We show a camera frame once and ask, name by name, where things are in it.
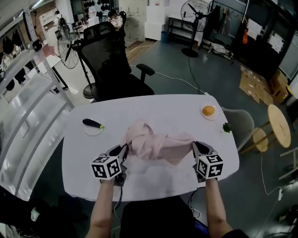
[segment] chair armrest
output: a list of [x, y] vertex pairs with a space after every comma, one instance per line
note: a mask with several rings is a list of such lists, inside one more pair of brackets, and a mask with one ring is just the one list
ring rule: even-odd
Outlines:
[[155, 74], [155, 71], [147, 65], [138, 64], [138, 65], [136, 65], [136, 67], [149, 76], [152, 76], [153, 74]]

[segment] white plate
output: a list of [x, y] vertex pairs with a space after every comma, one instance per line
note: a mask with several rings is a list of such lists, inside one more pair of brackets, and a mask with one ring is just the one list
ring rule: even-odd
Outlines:
[[[104, 127], [106, 127], [106, 122], [105, 122], [103, 117], [96, 117], [96, 118], [89, 118], [89, 119], [91, 119], [93, 121], [96, 121], [96, 122], [102, 124]], [[84, 127], [85, 133], [90, 135], [90, 136], [96, 136], [104, 130], [104, 128], [99, 129], [99, 128], [96, 128], [96, 127], [87, 126], [85, 124], [83, 124], [83, 127]]]
[[[215, 111], [214, 111], [214, 113], [213, 113], [211, 116], [206, 116], [206, 115], [204, 115], [204, 113], [203, 113], [203, 109], [204, 109], [204, 107], [206, 107], [206, 106], [212, 106], [212, 107], [214, 107]], [[201, 110], [201, 114], [202, 114], [206, 119], [211, 120], [211, 121], [215, 120], [215, 118], [216, 118], [216, 114], [217, 114], [217, 109], [216, 109], [215, 106], [213, 106], [213, 105], [211, 105], [211, 104], [202, 104], [200, 110]]]

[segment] person's black hair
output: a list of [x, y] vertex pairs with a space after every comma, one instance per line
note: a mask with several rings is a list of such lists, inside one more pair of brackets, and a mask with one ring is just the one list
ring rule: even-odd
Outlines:
[[108, 13], [108, 17], [113, 16], [114, 14], [117, 14], [117, 12], [115, 10], [109, 11]]

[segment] pink fabric on desk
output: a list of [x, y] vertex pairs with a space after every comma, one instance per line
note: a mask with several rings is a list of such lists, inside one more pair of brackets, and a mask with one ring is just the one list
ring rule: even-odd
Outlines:
[[136, 155], [143, 160], [165, 159], [177, 165], [191, 151], [194, 138], [186, 132], [176, 138], [163, 134], [154, 134], [148, 123], [137, 120], [127, 130], [120, 145], [129, 146], [129, 155]]

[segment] blue trash can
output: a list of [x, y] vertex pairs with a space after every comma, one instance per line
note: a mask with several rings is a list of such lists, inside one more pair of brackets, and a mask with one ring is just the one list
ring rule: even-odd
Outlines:
[[169, 33], [168, 32], [162, 32], [161, 42], [162, 43], [167, 43], [168, 42], [168, 38], [169, 38]]

